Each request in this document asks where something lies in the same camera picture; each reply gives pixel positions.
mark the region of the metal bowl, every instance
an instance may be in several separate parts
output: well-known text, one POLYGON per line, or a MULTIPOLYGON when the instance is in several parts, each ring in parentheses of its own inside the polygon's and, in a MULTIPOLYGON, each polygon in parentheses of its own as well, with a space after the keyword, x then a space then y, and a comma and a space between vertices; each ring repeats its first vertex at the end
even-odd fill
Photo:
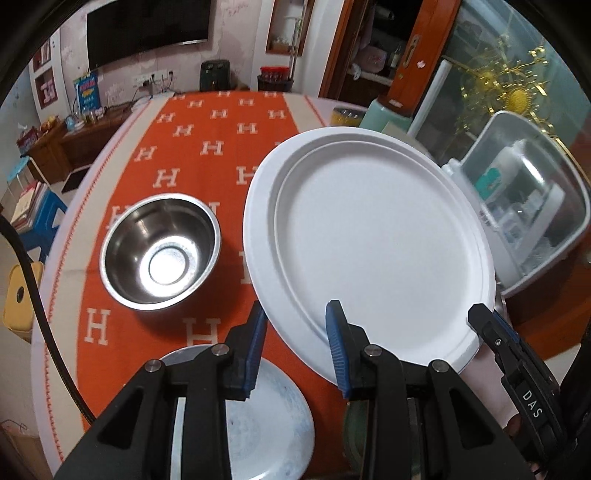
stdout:
POLYGON ((109 230, 100 278, 111 296, 135 310, 160 310, 187 298, 212 272, 222 236, 203 202, 180 193, 146 198, 109 230))

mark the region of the orange table runner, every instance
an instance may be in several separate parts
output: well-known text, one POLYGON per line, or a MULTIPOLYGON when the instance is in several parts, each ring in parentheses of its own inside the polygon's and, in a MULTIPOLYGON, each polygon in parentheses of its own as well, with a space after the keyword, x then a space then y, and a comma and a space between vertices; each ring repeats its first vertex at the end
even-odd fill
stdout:
MULTIPOLYGON (((279 142, 321 125, 305 97, 266 92, 152 100, 124 125, 76 214, 48 309, 64 359, 96 415, 146 360, 187 345, 223 342, 230 327, 246 320, 256 299, 242 247, 250 179, 279 142), (209 204, 220 223, 222 250, 210 278, 187 300, 162 312, 136 312, 105 290, 99 252, 126 207, 163 192, 209 204), (71 315, 78 318, 76 332, 60 320, 71 315)), ((263 355, 294 380, 312 411, 316 444, 307 475, 345 470, 340 392, 305 366, 270 324, 263 355)), ((45 368, 48 414, 63 461, 86 425, 47 354, 45 368)))

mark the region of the plate rim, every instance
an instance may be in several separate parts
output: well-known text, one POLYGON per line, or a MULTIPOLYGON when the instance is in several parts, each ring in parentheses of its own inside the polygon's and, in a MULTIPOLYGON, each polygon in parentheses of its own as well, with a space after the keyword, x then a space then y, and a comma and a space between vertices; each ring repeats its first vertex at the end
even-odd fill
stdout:
MULTIPOLYGON (((195 355, 195 356, 197 356, 200 353, 204 352, 206 349, 210 348, 211 346, 213 346, 213 345, 210 345, 209 343, 197 343, 195 345, 177 348, 176 350, 173 350, 172 352, 169 352, 166 355, 163 355, 160 358, 160 360, 164 363, 164 365, 167 365, 167 366, 168 365, 175 365, 179 362, 170 363, 170 364, 166 363, 167 358, 170 359, 170 356, 172 354, 174 354, 178 351, 187 352, 187 351, 191 351, 191 350, 198 350, 197 354, 195 355)), ((298 397, 298 400, 300 400, 300 404, 303 407, 304 415, 310 423, 311 441, 303 444, 304 445, 304 448, 302 448, 303 455, 298 457, 299 459, 302 460, 300 468, 294 469, 292 476, 282 477, 282 478, 285 478, 286 480, 297 480, 305 473, 306 469, 310 465, 310 461, 312 460, 312 455, 314 453, 314 445, 315 445, 315 441, 316 441, 316 427, 314 425, 314 417, 312 415, 312 412, 310 410, 310 405, 308 404, 306 397, 304 396, 304 394, 300 390, 300 387, 297 386, 296 382, 294 382, 293 379, 289 375, 287 375, 276 364, 274 364, 270 360, 267 360, 264 357, 261 357, 261 365, 263 365, 263 364, 265 365, 265 368, 268 368, 274 375, 277 375, 279 378, 282 378, 284 381, 287 382, 287 384, 289 384, 293 388, 294 394, 298 397)), ((285 462, 285 464, 288 465, 288 461, 292 460, 292 457, 287 456, 286 459, 287 459, 287 461, 285 462)))
MULTIPOLYGON (((267 155, 252 179, 246 198, 243 221, 245 261, 253 288, 281 339, 314 372, 333 384, 336 383, 336 378, 334 370, 332 370, 332 359, 328 343, 327 341, 324 342, 324 339, 320 339, 308 325, 306 316, 300 311, 301 309, 297 303, 293 302, 289 289, 284 287, 283 274, 276 268, 278 265, 275 254, 277 247, 273 247, 276 244, 275 236, 270 235, 272 232, 269 230, 272 229, 274 212, 278 203, 278 193, 275 193, 275 191, 281 190, 281 186, 291 170, 286 164, 292 163, 293 157, 296 155, 302 158, 317 147, 337 139, 340 141, 371 141, 383 147, 398 150, 418 162, 446 188, 450 193, 450 197, 459 207, 459 213, 456 216, 461 222, 471 226, 467 241, 475 244, 475 251, 479 254, 483 303, 492 309, 495 298, 492 254, 480 220, 461 190, 431 159, 396 138, 354 127, 320 128, 291 137, 267 155), (281 181, 278 181, 277 178, 282 173, 281 181), (272 272, 272 279, 269 279, 269 271, 272 272), (491 274, 485 275, 485 271, 489 271, 491 274), (292 314, 287 315, 290 321, 274 321, 274 318, 278 316, 286 316, 285 310, 287 308, 292 310, 292 314), (297 349, 297 345, 301 345, 304 339, 307 346, 306 351, 297 349)), ((460 372, 469 363, 481 345, 478 335, 469 327, 467 322, 466 326, 466 334, 450 350, 447 359, 457 372, 460 372)))

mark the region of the black cable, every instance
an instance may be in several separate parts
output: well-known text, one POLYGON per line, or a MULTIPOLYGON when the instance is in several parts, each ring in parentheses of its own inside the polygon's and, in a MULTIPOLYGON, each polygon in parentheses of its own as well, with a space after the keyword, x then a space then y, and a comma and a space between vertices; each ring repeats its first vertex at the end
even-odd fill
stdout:
POLYGON ((25 277, 27 290, 29 291, 29 296, 31 297, 33 310, 35 311, 35 316, 37 317, 37 323, 39 324, 41 334, 43 335, 43 339, 45 340, 47 349, 51 355, 51 359, 56 365, 57 372, 60 374, 61 381, 64 382, 68 393, 72 397, 72 400, 74 400, 74 403, 80 410, 80 413, 82 413, 88 423, 92 424, 96 420, 96 417, 84 401, 84 398, 82 398, 82 395, 80 395, 80 392, 72 380, 72 376, 68 372, 66 364, 60 355, 60 351, 57 349, 56 340, 53 338, 51 327, 47 321, 47 316, 45 315, 45 310, 43 309, 43 303, 41 302, 41 296, 39 295, 39 289, 37 288, 35 275, 33 274, 33 269, 31 268, 31 258, 25 250, 25 247, 22 244, 21 238, 18 236, 17 231, 2 215, 0 215, 0 233, 6 240, 8 240, 8 243, 17 255, 18 262, 25 277))
POLYGON ((133 106, 133 102, 135 100, 135 96, 138 94, 138 92, 139 92, 139 87, 135 89, 135 93, 134 93, 133 97, 131 98, 131 102, 130 102, 130 105, 131 106, 133 106))

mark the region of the wall-mounted tv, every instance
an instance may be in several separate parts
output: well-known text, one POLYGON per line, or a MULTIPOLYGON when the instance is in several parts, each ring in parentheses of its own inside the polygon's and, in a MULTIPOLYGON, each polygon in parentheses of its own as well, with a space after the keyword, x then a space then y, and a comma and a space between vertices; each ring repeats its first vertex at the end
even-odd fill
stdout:
POLYGON ((135 53, 207 40, 212 0, 115 0, 88 13, 91 70, 135 53))

